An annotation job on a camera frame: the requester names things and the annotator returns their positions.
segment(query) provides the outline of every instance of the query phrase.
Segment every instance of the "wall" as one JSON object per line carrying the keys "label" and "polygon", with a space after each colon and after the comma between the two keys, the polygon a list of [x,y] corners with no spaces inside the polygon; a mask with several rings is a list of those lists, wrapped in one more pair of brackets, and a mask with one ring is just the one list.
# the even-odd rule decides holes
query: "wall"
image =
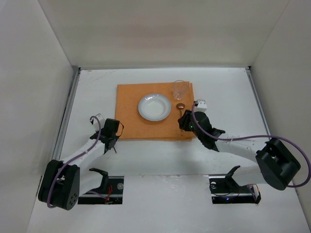
{"label": "wall", "polygon": [[37,0],[0,1],[0,226],[27,231],[72,69]]}
{"label": "wall", "polygon": [[[273,134],[287,137],[311,159],[311,1],[291,0],[256,58],[251,71]],[[305,180],[303,157],[295,183]],[[311,223],[311,183],[298,188],[304,213]]]}
{"label": "wall", "polygon": [[288,0],[39,0],[69,61],[249,66]]}

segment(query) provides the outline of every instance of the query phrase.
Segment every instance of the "brown cloth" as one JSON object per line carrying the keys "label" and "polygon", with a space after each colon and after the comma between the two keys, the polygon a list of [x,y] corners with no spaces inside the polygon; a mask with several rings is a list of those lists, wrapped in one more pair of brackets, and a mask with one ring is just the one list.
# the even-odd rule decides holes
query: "brown cloth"
{"label": "brown cloth", "polygon": [[[166,96],[171,102],[171,112],[167,118],[161,121],[148,121],[138,112],[140,100],[149,94],[158,93]],[[179,129],[177,120],[180,118],[180,110],[176,108],[178,103],[184,103],[185,109],[191,109],[194,101],[192,83],[182,100],[176,100],[173,96],[173,83],[145,83],[145,84],[120,84],[117,90],[117,103],[115,119],[124,125],[121,139],[160,139],[160,140],[191,140],[192,132]]]}

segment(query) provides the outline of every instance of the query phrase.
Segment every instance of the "white plate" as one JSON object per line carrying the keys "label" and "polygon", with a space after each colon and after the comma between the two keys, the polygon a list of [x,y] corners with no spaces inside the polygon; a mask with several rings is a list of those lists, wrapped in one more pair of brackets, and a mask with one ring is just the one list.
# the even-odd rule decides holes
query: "white plate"
{"label": "white plate", "polygon": [[171,103],[164,95],[150,94],[141,99],[138,111],[146,120],[159,121],[170,114]]}

